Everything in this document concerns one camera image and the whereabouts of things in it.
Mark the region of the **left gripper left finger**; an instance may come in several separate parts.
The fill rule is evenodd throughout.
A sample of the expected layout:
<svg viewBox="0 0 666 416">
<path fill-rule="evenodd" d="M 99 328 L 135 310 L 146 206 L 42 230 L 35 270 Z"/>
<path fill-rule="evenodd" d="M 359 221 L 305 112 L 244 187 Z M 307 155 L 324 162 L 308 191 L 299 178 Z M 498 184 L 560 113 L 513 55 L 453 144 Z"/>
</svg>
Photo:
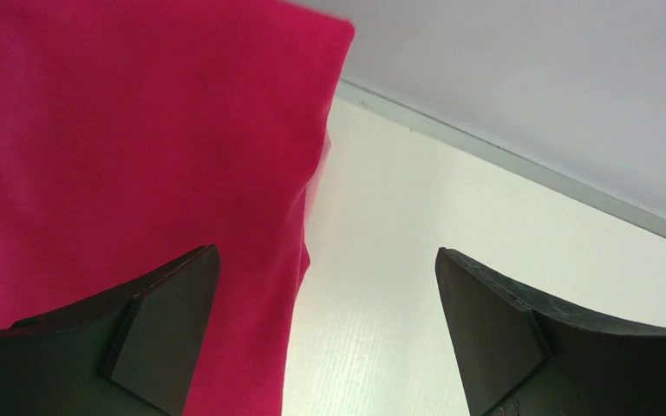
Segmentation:
<svg viewBox="0 0 666 416">
<path fill-rule="evenodd" d="M 200 246 L 0 328 L 0 415 L 180 415 L 206 334 L 219 252 Z"/>
</svg>

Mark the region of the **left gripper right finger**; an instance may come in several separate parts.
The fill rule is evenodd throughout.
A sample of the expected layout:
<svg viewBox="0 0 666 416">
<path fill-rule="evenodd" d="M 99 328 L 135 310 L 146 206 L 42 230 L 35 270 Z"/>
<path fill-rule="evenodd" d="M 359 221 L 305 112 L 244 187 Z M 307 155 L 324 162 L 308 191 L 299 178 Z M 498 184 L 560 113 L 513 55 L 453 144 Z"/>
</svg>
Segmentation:
<svg viewBox="0 0 666 416">
<path fill-rule="evenodd" d="M 567 302 L 453 249 L 434 270 L 472 415 L 666 415 L 666 328 Z"/>
</svg>

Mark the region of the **magenta t-shirt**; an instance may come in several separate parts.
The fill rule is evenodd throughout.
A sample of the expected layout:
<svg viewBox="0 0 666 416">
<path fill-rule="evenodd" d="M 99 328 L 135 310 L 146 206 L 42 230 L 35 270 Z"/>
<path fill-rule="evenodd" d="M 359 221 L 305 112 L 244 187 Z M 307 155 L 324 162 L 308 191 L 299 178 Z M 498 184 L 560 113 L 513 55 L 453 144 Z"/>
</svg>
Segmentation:
<svg viewBox="0 0 666 416">
<path fill-rule="evenodd" d="M 278 415 L 351 22 L 285 1 L 0 1 L 0 324 L 213 244 L 189 415 Z"/>
</svg>

